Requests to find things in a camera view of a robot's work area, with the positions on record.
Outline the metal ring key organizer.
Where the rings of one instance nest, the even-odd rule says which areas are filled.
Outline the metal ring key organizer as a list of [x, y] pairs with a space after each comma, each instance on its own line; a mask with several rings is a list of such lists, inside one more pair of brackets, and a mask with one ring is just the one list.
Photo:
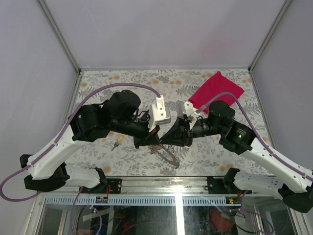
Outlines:
[[162, 161], [169, 164], [172, 168], [179, 168], [179, 159], [164, 145], [149, 145], [148, 148], [151, 154], [158, 155]]

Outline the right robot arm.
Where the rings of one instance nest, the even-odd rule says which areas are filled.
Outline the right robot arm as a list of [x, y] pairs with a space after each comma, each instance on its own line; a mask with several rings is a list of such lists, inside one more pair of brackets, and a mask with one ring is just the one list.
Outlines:
[[289, 160], [263, 142], [257, 132], [235, 119], [235, 110], [218, 100], [209, 105], [202, 118], [185, 103], [175, 124], [160, 139], [161, 144], [189, 147], [195, 138], [220, 135], [219, 144], [271, 172], [254, 175], [231, 167], [219, 183], [208, 184], [214, 193], [250, 190], [271, 195], [295, 211], [307, 213], [313, 207], [313, 172]]

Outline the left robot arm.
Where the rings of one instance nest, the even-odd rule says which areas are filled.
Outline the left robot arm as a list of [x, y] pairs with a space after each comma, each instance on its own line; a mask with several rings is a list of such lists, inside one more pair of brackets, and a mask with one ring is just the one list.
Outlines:
[[25, 188], [36, 192], [52, 192], [62, 187], [79, 187], [90, 193], [106, 191], [108, 181], [102, 169], [75, 168], [66, 164], [66, 160], [111, 131], [131, 136], [135, 148], [158, 145], [157, 122], [165, 116], [164, 97], [157, 96], [149, 110], [140, 112], [140, 104], [134, 92], [122, 90], [102, 103], [78, 107], [44, 149], [20, 156], [21, 167], [28, 172]]

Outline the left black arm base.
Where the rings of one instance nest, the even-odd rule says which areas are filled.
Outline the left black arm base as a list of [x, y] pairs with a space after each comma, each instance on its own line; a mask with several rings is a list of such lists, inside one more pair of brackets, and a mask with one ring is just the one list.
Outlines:
[[100, 183], [89, 190], [90, 193], [105, 193], [120, 194], [122, 189], [122, 179], [120, 178], [107, 178], [104, 171], [100, 168], [95, 168], [98, 173]]

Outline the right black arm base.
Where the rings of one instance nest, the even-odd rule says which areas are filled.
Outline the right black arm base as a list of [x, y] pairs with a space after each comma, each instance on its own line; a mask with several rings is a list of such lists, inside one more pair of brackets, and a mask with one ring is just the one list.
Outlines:
[[238, 194], [240, 189], [234, 184], [238, 172], [239, 169], [230, 168], [223, 177], [207, 176], [207, 186], [204, 189], [209, 194]]

